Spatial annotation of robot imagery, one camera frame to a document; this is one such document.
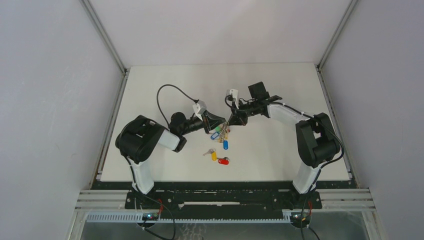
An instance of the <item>yellow key tag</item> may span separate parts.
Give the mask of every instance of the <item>yellow key tag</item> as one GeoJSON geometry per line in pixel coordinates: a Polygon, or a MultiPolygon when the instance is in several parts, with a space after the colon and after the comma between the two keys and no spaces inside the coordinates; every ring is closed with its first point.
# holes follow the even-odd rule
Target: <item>yellow key tag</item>
{"type": "Polygon", "coordinates": [[[216,151],[214,151],[214,152],[212,152],[211,154],[210,154],[210,156],[212,157],[212,160],[213,161],[216,161],[218,158],[217,158],[217,152],[216,151]]]}

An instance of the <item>white wall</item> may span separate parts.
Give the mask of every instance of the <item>white wall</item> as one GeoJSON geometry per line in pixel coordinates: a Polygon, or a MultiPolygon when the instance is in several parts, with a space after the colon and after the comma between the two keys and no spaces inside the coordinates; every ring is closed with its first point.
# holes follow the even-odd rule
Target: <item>white wall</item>
{"type": "Polygon", "coordinates": [[[324,69],[351,160],[391,240],[423,238],[423,12],[422,0],[361,1],[324,69]]]}
{"type": "Polygon", "coordinates": [[[92,0],[126,67],[318,63],[350,0],[92,0]]]}
{"type": "Polygon", "coordinates": [[[77,0],[0,3],[0,239],[63,239],[121,74],[77,0]]]}

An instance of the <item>red wire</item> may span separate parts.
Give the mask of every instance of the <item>red wire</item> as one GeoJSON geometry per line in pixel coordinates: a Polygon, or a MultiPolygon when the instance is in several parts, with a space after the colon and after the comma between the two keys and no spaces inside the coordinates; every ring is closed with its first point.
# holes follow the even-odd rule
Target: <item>red wire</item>
{"type": "Polygon", "coordinates": [[[161,203],[159,211],[157,212],[157,214],[160,215],[162,211],[164,210],[164,205],[162,205],[162,200],[160,198],[158,198],[157,200],[159,201],[159,203],[161,203]]]}
{"type": "Polygon", "coordinates": [[[311,216],[312,215],[312,208],[313,208],[312,202],[308,201],[307,204],[309,205],[309,216],[311,216]]]}

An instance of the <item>black cable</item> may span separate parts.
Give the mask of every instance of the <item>black cable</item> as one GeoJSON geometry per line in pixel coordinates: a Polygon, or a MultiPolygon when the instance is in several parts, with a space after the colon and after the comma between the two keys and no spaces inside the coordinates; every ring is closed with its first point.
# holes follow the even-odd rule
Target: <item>black cable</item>
{"type": "Polygon", "coordinates": [[[177,232],[177,227],[176,227],[176,225],[175,225],[175,219],[174,219],[174,216],[172,215],[171,210],[170,210],[169,208],[167,208],[167,206],[165,206],[165,205],[163,205],[162,203],[160,203],[159,201],[156,201],[156,200],[154,200],[153,198],[148,197],[148,196],[147,196],[147,195],[145,195],[145,194],[142,194],[142,195],[143,195],[143,197],[145,197],[145,198],[147,198],[147,199],[150,199],[150,200],[152,200],[153,202],[155,202],[155,203],[157,203],[157,204],[162,205],[162,206],[163,206],[166,210],[168,210],[169,214],[171,215],[172,223],[173,223],[173,235],[172,235],[172,238],[165,238],[165,237],[163,237],[163,236],[160,236],[160,235],[158,235],[158,234],[156,234],[156,233],[154,233],[154,232],[150,231],[148,228],[144,228],[144,231],[146,231],[146,232],[148,232],[149,234],[151,234],[151,235],[153,235],[153,236],[155,236],[155,237],[157,237],[157,238],[159,238],[159,239],[162,239],[162,240],[174,240],[174,239],[175,239],[176,232],[177,232]]]}
{"type": "Polygon", "coordinates": [[[237,112],[242,112],[242,113],[247,113],[247,112],[253,112],[253,111],[261,108],[261,106],[258,106],[258,107],[253,108],[253,109],[238,109],[238,108],[235,108],[235,107],[231,106],[230,104],[228,104],[227,100],[228,100],[229,97],[231,97],[231,95],[226,96],[225,99],[224,99],[224,102],[231,110],[234,110],[234,111],[237,111],[237,112]]]}
{"type": "Polygon", "coordinates": [[[242,97],[240,97],[239,99],[240,99],[240,100],[242,100],[242,101],[244,101],[245,103],[248,103],[248,102],[251,102],[251,101],[255,100],[255,99],[253,99],[253,98],[251,98],[251,99],[249,99],[249,100],[245,100],[245,99],[244,99],[244,98],[242,98],[242,97]]]}
{"type": "Polygon", "coordinates": [[[303,202],[302,211],[300,212],[300,233],[302,234],[303,240],[305,240],[305,234],[304,234],[304,228],[302,226],[302,223],[304,219],[304,211],[305,211],[306,202],[308,201],[308,194],[311,192],[312,186],[313,184],[309,187],[309,189],[307,190],[305,194],[305,201],[303,202]]]}
{"type": "MultiPolygon", "coordinates": [[[[162,239],[162,240],[174,240],[174,239],[175,239],[176,232],[177,232],[177,226],[175,225],[175,218],[174,218],[174,216],[172,215],[171,210],[170,210],[169,208],[167,208],[167,206],[163,205],[161,202],[158,202],[158,201],[154,200],[153,198],[150,198],[150,197],[148,197],[147,195],[143,194],[143,193],[140,191],[140,189],[138,189],[138,186],[137,186],[137,183],[136,183],[136,175],[134,174],[133,166],[131,165],[131,162],[130,162],[130,160],[129,160],[127,157],[125,157],[125,160],[126,160],[126,161],[128,162],[128,164],[129,164],[129,169],[131,170],[131,175],[132,175],[132,181],[133,181],[133,183],[135,183],[136,188],[137,188],[137,189],[136,189],[136,188],[133,188],[133,189],[134,189],[134,191],[136,191],[136,192],[140,193],[141,195],[143,195],[143,197],[145,197],[145,198],[147,198],[147,199],[150,199],[151,201],[153,201],[153,202],[155,202],[155,203],[157,203],[157,204],[159,204],[159,205],[163,206],[166,210],[168,210],[168,212],[169,212],[169,214],[171,215],[171,218],[172,218],[172,223],[173,223],[173,235],[172,235],[172,238],[165,238],[165,237],[159,236],[159,235],[157,235],[156,233],[154,233],[154,232],[150,231],[150,230],[149,230],[149,229],[147,229],[147,228],[144,228],[144,230],[145,230],[146,232],[148,232],[149,234],[151,234],[151,235],[153,235],[153,236],[155,236],[155,237],[157,237],[157,238],[159,238],[159,239],[162,239]]],[[[142,201],[142,200],[141,200],[141,199],[137,196],[137,194],[134,194],[134,196],[135,196],[138,200],[142,201]]]]}
{"type": "Polygon", "coordinates": [[[321,240],[320,237],[318,236],[318,234],[312,229],[312,227],[309,226],[308,229],[310,229],[313,232],[313,234],[315,234],[315,236],[318,240],[321,240]]]}
{"type": "Polygon", "coordinates": [[[169,126],[170,126],[170,123],[168,122],[168,120],[167,120],[167,118],[165,117],[165,114],[164,114],[164,112],[162,111],[162,109],[161,109],[161,106],[159,105],[159,92],[161,91],[161,89],[163,89],[164,87],[173,87],[173,88],[176,88],[177,90],[179,90],[182,94],[184,94],[184,96],[186,96],[188,99],[190,99],[191,101],[193,101],[194,103],[198,103],[199,102],[199,100],[198,99],[194,99],[194,98],[192,98],[192,97],[190,97],[189,95],[187,95],[183,90],[181,90],[179,87],[177,87],[177,86],[175,86],[175,85],[172,85],[172,84],[165,84],[165,85],[162,85],[161,87],[159,87],[159,89],[157,90],[157,93],[156,93],[156,103],[157,103],[157,107],[159,108],[159,112],[160,112],[160,114],[162,114],[162,117],[165,119],[165,122],[166,122],[166,125],[168,126],[168,128],[169,128],[169,126]]]}

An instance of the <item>blue key tag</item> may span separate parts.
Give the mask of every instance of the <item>blue key tag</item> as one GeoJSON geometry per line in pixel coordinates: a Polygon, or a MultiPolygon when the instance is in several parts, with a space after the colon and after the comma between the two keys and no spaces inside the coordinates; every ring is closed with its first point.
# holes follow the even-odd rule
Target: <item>blue key tag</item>
{"type": "Polygon", "coordinates": [[[224,149],[227,150],[228,149],[228,141],[224,140],[223,145],[224,145],[224,149]]]}

